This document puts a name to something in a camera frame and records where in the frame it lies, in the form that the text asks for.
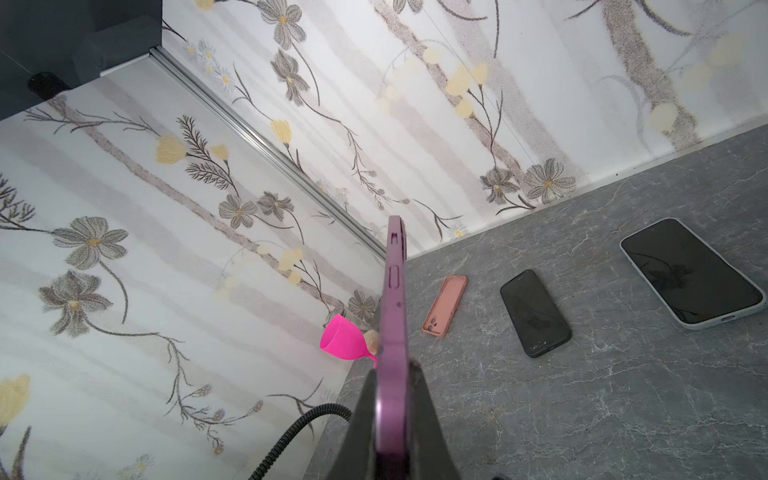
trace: phone screen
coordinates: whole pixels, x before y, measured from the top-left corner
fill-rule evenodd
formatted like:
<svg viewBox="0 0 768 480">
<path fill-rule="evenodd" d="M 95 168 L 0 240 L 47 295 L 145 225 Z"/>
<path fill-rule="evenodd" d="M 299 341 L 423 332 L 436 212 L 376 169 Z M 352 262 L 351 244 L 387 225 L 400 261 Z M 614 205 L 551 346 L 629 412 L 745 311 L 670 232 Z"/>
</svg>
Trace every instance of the phone screen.
<svg viewBox="0 0 768 480">
<path fill-rule="evenodd" d="M 675 219 L 625 238 L 621 248 L 685 323 L 705 322 L 763 301 L 749 280 Z"/>
<path fill-rule="evenodd" d="M 536 358 L 571 339 L 571 329 L 533 270 L 509 280 L 501 294 L 528 356 Z"/>
</svg>

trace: cable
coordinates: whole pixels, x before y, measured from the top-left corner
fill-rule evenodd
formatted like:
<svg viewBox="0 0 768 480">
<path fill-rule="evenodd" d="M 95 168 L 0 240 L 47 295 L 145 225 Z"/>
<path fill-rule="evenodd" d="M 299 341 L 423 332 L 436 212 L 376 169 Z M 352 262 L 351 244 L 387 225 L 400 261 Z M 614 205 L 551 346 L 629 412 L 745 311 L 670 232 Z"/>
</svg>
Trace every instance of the cable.
<svg viewBox="0 0 768 480">
<path fill-rule="evenodd" d="M 280 437 L 280 440 L 277 441 L 270 452 L 266 454 L 264 460 L 262 460 L 258 468 L 253 471 L 253 474 L 251 474 L 248 480 L 261 480 L 264 478 L 264 475 L 270 470 L 272 464 L 277 460 L 277 457 L 283 453 L 283 450 L 285 450 L 290 441 L 293 440 L 293 437 L 299 435 L 301 429 L 309 425 L 314 419 L 331 414 L 338 415 L 348 422 L 349 418 L 352 416 L 352 410 L 339 403 L 326 403 L 317 406 L 300 416 L 299 419 L 296 420 L 285 433 L 283 433 L 283 436 Z"/>
</svg>

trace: phone side button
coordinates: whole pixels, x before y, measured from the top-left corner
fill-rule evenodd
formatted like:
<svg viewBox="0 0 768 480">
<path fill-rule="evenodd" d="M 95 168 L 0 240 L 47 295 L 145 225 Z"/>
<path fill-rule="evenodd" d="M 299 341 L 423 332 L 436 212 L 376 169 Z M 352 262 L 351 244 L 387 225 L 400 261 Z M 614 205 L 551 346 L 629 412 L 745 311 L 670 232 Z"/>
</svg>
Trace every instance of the phone side button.
<svg viewBox="0 0 768 480">
<path fill-rule="evenodd" d="M 400 267 L 397 265 L 389 268 L 389 288 L 397 288 L 400 286 Z"/>
</svg>

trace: pink cup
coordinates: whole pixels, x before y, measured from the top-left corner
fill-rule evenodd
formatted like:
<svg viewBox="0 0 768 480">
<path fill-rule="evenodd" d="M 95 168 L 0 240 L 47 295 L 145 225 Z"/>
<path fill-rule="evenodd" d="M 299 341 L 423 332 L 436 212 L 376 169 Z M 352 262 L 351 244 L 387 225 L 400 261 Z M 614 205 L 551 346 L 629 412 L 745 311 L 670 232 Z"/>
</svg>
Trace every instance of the pink cup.
<svg viewBox="0 0 768 480">
<path fill-rule="evenodd" d="M 373 359 L 374 368 L 378 361 L 368 351 L 366 339 L 362 336 L 360 329 L 341 315 L 334 316 L 326 327 L 323 338 L 320 339 L 320 349 L 342 360 L 368 357 Z"/>
</svg>

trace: gray marble countertop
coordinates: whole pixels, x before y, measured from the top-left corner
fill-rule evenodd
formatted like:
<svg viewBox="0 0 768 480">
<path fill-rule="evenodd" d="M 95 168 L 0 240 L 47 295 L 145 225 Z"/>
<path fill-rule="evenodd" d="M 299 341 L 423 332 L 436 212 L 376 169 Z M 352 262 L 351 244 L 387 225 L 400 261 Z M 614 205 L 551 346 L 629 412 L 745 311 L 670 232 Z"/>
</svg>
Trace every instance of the gray marble countertop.
<svg viewBox="0 0 768 480">
<path fill-rule="evenodd" d="M 768 290 L 768 126 L 408 262 L 410 353 L 464 480 L 768 478 L 768 312 L 679 327 L 619 250 L 663 217 Z M 528 268 L 573 329 L 537 359 L 498 294 Z M 452 273 L 469 285 L 437 339 L 420 328 Z M 339 402 L 354 408 L 370 368 Z M 305 479 L 326 477 L 345 430 L 329 420 Z"/>
</svg>

